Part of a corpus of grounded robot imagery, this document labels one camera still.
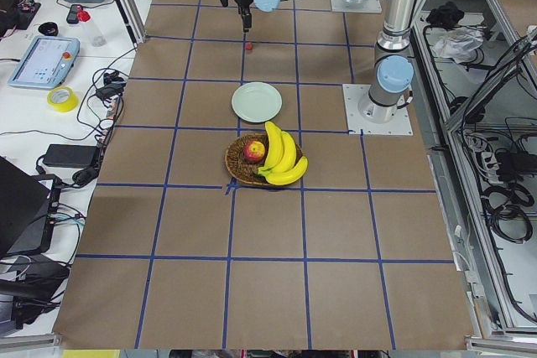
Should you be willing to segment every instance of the white table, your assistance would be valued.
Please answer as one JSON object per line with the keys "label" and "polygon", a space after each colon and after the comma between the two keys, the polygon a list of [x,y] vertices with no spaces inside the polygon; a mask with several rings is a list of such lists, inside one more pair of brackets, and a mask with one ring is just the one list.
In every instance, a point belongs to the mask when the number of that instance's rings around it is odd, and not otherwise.
{"label": "white table", "polygon": [[[81,41],[81,52],[74,67],[65,79],[64,85],[69,86],[77,94],[79,102],[91,85],[91,76],[95,70],[107,67],[116,57],[133,47],[127,30],[123,25],[116,4],[102,8],[89,9],[91,16],[101,28],[107,44],[93,47],[84,37],[78,25],[69,25],[65,21],[67,8],[56,4],[56,0],[36,0],[42,3],[32,25],[28,30],[17,31],[9,38],[0,41],[0,58],[22,57],[35,35],[39,35],[38,26],[46,21],[55,21],[59,26],[60,36],[75,37]],[[142,20],[145,21],[149,12],[151,0],[135,0]],[[135,51],[121,58],[113,68],[129,73]],[[91,129],[76,121],[76,110],[60,113],[52,109],[46,101],[48,91],[15,88],[8,86],[8,78],[13,73],[16,64],[0,62],[0,132],[21,132],[37,129],[42,132],[61,133],[67,137],[84,137]],[[93,99],[91,103],[100,116],[106,113],[101,103]],[[97,124],[96,117],[87,109],[81,111],[81,120]],[[81,142],[72,142],[62,137],[49,136],[41,133],[8,134],[0,136],[0,155],[17,165],[27,174],[36,174],[35,161],[44,154],[51,143],[95,145],[93,135]],[[48,173],[56,174],[66,182],[71,182],[71,175],[76,169],[47,169]],[[83,189],[62,191],[60,201],[86,213],[96,181]],[[45,255],[51,259],[66,261],[70,258],[76,246],[78,231],[75,224],[55,228],[50,249]],[[59,291],[65,287],[64,282]],[[22,330],[11,336],[45,335],[52,331],[58,309],[48,314],[40,315],[33,324],[25,325]]]}
{"label": "white table", "polygon": [[[127,52],[133,47],[128,36],[127,30],[123,24],[121,15],[117,10],[115,3],[107,4],[99,8],[88,8],[87,12],[91,15],[102,31],[107,43],[100,47],[91,46],[87,40],[80,24],[68,24],[65,21],[68,8],[62,7],[56,3],[56,0],[35,0],[42,3],[41,9],[36,13],[30,27],[24,31],[18,31],[11,37],[5,38],[0,44],[0,58],[20,58],[30,42],[36,35],[40,35],[38,26],[42,23],[53,21],[58,24],[58,30],[62,37],[78,38],[81,41],[80,56],[91,57],[116,57]],[[134,0],[142,20],[148,16],[151,0]],[[71,3],[59,0],[61,4],[70,6]]]}

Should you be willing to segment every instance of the red apple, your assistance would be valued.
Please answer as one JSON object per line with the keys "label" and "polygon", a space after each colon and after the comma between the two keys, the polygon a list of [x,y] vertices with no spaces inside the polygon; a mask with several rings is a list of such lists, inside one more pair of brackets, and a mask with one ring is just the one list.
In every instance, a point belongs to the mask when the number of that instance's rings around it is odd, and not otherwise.
{"label": "red apple", "polygon": [[249,163],[258,163],[265,156],[265,146],[257,140],[250,140],[242,151]]}

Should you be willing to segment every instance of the metal mounting plate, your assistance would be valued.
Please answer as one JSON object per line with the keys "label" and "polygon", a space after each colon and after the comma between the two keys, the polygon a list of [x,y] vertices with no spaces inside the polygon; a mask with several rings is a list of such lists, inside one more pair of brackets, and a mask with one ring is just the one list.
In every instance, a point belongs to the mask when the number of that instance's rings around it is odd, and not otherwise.
{"label": "metal mounting plate", "polygon": [[[405,109],[398,109],[394,118],[387,123],[373,123],[367,120],[358,111],[358,101],[367,94],[370,85],[344,84],[343,95],[345,96],[345,113],[347,114],[347,128],[349,134],[380,134],[384,136],[412,136],[409,113]],[[401,96],[398,105],[404,104]]]}
{"label": "metal mounting plate", "polygon": [[381,13],[380,0],[364,0],[362,3],[349,3],[345,0],[331,0],[332,12]]}

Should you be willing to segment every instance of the bunch of bananas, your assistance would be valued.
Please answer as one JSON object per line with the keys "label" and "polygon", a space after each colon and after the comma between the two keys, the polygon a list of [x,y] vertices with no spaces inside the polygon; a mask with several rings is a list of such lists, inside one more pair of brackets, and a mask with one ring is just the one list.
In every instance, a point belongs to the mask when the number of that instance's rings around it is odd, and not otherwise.
{"label": "bunch of bananas", "polygon": [[303,155],[296,162],[295,140],[271,121],[265,122],[265,130],[268,135],[268,153],[258,174],[264,176],[270,184],[278,186],[292,184],[302,178],[308,169],[308,158]]}

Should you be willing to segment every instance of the fruit basket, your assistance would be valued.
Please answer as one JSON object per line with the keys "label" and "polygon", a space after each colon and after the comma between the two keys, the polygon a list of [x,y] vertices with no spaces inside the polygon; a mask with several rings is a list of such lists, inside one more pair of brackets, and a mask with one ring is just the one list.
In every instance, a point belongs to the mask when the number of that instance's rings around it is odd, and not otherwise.
{"label": "fruit basket", "polygon": [[[252,140],[258,140],[263,143],[267,152],[269,151],[269,136],[266,133],[249,133],[239,137],[229,145],[226,150],[226,168],[229,174],[243,182],[244,184],[252,184],[255,186],[274,186],[269,184],[263,176],[258,175],[258,168],[264,165],[265,160],[262,159],[258,163],[249,163],[242,153],[246,143]],[[302,157],[302,150],[296,145],[296,161]]]}

